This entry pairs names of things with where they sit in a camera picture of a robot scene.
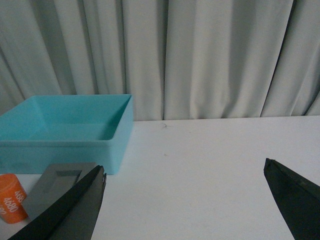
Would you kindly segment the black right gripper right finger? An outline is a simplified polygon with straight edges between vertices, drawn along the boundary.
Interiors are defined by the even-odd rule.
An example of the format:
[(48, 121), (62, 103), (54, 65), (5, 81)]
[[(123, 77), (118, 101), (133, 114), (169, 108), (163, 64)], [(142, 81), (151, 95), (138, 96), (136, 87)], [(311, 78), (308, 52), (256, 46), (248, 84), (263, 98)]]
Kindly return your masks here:
[(267, 158), (264, 177), (295, 240), (320, 238), (320, 187), (274, 159)]

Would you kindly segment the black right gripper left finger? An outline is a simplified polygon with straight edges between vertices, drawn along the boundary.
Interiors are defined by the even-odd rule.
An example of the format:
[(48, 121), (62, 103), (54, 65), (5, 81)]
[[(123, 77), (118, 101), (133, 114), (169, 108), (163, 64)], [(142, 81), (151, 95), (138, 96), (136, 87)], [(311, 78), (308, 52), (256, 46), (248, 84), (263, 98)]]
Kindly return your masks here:
[(107, 174), (98, 165), (11, 240), (90, 240), (102, 206)]

